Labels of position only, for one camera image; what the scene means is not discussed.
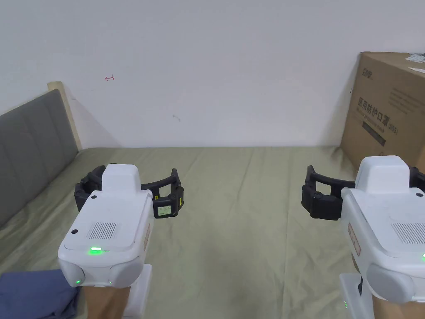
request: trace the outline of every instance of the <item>speaker grille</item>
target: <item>speaker grille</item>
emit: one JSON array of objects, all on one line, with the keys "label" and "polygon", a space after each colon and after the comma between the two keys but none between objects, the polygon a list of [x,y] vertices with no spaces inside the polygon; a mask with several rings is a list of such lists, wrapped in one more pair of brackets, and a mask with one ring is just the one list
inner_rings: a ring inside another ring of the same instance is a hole
[{"label": "speaker grille", "polygon": [[391,226],[403,244],[425,244],[425,224],[393,223]]},{"label": "speaker grille", "polygon": [[116,222],[96,222],[87,233],[88,239],[111,239],[115,235]]}]

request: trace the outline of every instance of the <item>red sticker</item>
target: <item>red sticker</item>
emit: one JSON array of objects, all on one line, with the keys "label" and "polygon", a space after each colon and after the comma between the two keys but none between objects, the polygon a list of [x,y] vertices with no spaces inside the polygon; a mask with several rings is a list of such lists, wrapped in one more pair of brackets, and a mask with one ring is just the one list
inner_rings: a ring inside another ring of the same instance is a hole
[{"label": "red sticker", "polygon": [[144,251],[146,251],[146,246],[147,246],[147,241],[149,240],[149,234],[150,234],[150,224],[147,227],[147,232],[146,232],[146,236],[144,238],[144,244],[143,244],[143,249]]},{"label": "red sticker", "polygon": [[350,235],[351,241],[353,242],[354,249],[356,250],[357,256],[360,256],[362,248],[360,248],[359,242],[357,241],[356,234],[354,233],[351,223],[348,223],[348,234]]}]

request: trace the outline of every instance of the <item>blue cloth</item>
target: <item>blue cloth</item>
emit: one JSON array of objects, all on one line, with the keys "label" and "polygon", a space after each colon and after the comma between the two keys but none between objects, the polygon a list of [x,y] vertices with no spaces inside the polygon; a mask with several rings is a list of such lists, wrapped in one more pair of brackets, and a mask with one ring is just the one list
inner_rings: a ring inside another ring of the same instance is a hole
[{"label": "blue cloth", "polygon": [[79,291],[68,284],[60,269],[4,273],[0,277],[0,318],[74,318]]}]

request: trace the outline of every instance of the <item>gray upholstered headboard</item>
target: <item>gray upholstered headboard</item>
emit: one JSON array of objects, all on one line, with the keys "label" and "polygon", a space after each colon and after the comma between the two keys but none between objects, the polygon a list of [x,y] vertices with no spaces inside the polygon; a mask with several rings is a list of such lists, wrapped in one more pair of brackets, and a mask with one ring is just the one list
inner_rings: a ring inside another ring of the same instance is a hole
[{"label": "gray upholstered headboard", "polygon": [[0,226],[34,199],[78,150],[59,90],[0,116]]}]

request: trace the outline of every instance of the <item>green bed sheet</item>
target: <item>green bed sheet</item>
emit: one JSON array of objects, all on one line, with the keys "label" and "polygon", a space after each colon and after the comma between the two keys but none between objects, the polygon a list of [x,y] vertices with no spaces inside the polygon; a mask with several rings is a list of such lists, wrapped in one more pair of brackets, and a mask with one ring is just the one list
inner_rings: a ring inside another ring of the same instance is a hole
[{"label": "green bed sheet", "polygon": [[142,182],[175,167],[185,190],[179,216],[155,222],[145,318],[345,318],[338,275],[355,271],[348,244],[338,222],[311,219],[300,204],[307,165],[354,179],[338,148],[84,150],[0,230],[0,273],[58,269],[78,214],[74,185],[111,162],[136,165]]}]

